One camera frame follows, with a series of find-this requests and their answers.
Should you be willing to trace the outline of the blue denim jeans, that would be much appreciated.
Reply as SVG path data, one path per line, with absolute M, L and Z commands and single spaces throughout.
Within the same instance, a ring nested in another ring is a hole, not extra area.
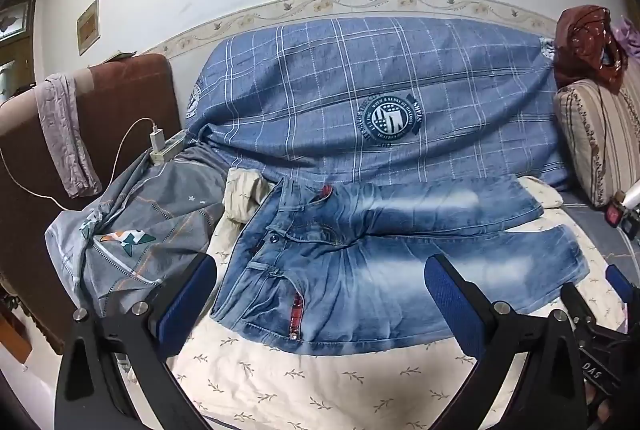
M 288 353 L 427 344 L 450 334 L 424 283 L 435 254 L 488 299 L 529 314 L 589 272 L 566 226 L 526 231 L 543 212 L 515 176 L 395 185 L 282 180 L 235 242 L 212 317 Z

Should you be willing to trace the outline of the white plastic roll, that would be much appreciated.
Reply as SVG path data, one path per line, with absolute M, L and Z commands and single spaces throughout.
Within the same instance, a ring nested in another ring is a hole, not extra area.
M 640 181 L 626 191 L 624 199 L 620 202 L 627 209 L 634 209 L 640 204 Z

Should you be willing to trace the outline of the cream leaf-print quilt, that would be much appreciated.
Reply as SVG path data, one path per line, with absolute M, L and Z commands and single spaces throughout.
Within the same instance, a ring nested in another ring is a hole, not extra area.
M 598 323 L 622 327 L 626 312 L 605 268 L 614 262 L 635 278 L 637 246 L 578 194 L 522 182 L 544 205 L 544 215 L 524 231 L 567 225 L 589 264 L 579 292 Z M 203 314 L 168 368 L 216 429 L 426 429 L 474 364 L 453 338 L 382 353 L 288 354 L 242 339 Z

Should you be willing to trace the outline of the striped beige cushion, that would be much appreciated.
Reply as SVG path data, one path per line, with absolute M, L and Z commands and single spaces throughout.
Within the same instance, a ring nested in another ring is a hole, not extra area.
M 628 63 L 620 92 L 580 80 L 555 94 L 554 111 L 578 182 L 595 207 L 638 181 L 638 60 Z

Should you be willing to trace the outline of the dark red cloth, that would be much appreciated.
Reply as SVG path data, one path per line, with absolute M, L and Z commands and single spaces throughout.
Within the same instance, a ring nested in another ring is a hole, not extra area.
M 561 14 L 555 29 L 553 61 L 558 89 L 588 79 L 617 94 L 627 67 L 628 55 L 614 37 L 607 8 L 581 5 Z

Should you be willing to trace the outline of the purple cloth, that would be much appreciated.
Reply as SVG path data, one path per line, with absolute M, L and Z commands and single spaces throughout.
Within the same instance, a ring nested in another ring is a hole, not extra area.
M 614 36 L 629 57 L 640 60 L 640 32 L 631 20 L 622 16 L 614 27 Z

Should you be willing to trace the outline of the white power strip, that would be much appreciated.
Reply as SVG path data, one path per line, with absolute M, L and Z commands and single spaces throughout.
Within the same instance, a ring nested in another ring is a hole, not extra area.
M 152 150 L 150 158 L 154 166 L 166 164 L 172 158 L 182 152 L 186 146 L 186 132 L 181 131 L 168 138 L 165 146 L 161 150 Z

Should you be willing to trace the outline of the white phone charger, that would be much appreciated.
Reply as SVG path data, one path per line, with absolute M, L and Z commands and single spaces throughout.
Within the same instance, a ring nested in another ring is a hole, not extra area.
M 157 127 L 156 124 L 152 125 L 152 131 L 150 132 L 150 143 L 153 153 L 159 153 L 165 147 L 165 135 L 164 131 Z

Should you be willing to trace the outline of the brown headboard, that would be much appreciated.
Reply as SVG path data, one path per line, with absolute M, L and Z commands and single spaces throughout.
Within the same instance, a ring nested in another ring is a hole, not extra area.
M 1 105 L 1 283 L 56 354 L 74 307 L 44 231 L 63 209 L 101 194 L 114 170 L 149 147 L 154 127 L 167 135 L 180 128 L 170 64 L 160 54 L 53 74 Z

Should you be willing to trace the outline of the lilac cloth on headboard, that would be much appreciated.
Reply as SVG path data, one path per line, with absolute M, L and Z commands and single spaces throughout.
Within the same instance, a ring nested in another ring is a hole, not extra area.
M 80 133 L 76 80 L 53 74 L 35 87 L 38 118 L 58 177 L 70 198 L 103 190 Z

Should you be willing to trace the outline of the blue plaid blanket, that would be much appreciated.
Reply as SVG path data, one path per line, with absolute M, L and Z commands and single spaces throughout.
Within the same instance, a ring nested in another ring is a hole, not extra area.
M 549 39 L 475 20 L 329 18 L 213 49 L 190 135 L 270 180 L 405 184 L 574 171 Z

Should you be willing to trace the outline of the small framed picture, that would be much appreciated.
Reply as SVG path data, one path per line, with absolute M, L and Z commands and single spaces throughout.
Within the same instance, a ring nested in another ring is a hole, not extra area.
M 78 17 L 76 29 L 78 54 L 82 55 L 100 38 L 98 0 L 94 0 Z

